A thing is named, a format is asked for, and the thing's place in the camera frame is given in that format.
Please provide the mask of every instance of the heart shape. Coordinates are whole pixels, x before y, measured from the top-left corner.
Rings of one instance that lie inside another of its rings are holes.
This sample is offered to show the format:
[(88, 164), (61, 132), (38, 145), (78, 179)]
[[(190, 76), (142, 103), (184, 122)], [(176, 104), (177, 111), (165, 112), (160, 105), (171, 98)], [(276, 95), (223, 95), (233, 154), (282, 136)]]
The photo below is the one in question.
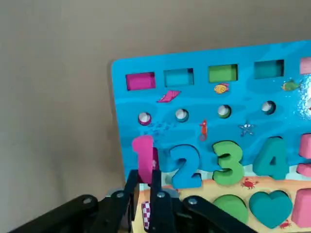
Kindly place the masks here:
[(293, 210), (293, 203), (281, 190), (270, 194), (257, 192), (251, 196), (249, 208), (259, 222), (273, 229), (288, 218)]

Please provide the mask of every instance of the gray wall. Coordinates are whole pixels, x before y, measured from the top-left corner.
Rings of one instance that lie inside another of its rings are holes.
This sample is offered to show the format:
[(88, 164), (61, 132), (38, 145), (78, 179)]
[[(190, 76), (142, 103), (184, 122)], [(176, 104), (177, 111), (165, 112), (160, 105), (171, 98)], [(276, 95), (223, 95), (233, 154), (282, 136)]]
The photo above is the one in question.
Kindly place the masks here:
[(310, 0), (0, 0), (0, 232), (122, 185), (109, 65), (311, 39)]

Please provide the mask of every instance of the round hole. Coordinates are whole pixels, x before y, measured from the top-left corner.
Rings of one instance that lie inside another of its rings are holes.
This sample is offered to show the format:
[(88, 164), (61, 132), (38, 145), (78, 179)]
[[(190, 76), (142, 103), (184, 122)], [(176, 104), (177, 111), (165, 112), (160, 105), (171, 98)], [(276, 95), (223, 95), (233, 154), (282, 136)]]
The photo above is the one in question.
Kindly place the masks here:
[(218, 108), (218, 116), (220, 118), (228, 118), (231, 115), (231, 108), (229, 105), (221, 105)]
[(141, 125), (149, 125), (151, 123), (151, 115), (149, 113), (140, 113), (138, 116), (138, 122)]
[(266, 114), (266, 115), (271, 115), (276, 111), (276, 104), (273, 101), (267, 101), (263, 103), (261, 110)]
[(185, 122), (189, 118), (189, 113), (185, 109), (178, 109), (175, 113), (175, 116), (179, 122)]

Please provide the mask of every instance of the teal rectangle block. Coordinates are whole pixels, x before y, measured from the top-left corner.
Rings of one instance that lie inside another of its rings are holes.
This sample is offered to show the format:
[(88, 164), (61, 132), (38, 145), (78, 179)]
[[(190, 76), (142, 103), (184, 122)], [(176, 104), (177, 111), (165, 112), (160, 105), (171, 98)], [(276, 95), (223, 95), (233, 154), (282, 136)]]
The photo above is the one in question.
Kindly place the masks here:
[(164, 71), (165, 86), (187, 86), (194, 84), (192, 69), (174, 69)]
[(255, 62), (255, 79), (284, 76), (284, 60)]

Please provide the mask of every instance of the teal number 4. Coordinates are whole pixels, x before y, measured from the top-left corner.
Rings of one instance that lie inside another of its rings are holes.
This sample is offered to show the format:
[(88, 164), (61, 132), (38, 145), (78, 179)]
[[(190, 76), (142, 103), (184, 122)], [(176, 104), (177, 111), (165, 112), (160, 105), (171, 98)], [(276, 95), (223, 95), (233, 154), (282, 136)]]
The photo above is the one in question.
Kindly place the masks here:
[(280, 137), (270, 137), (253, 162), (253, 171), (259, 176), (284, 180), (289, 172), (286, 161), (286, 143)]

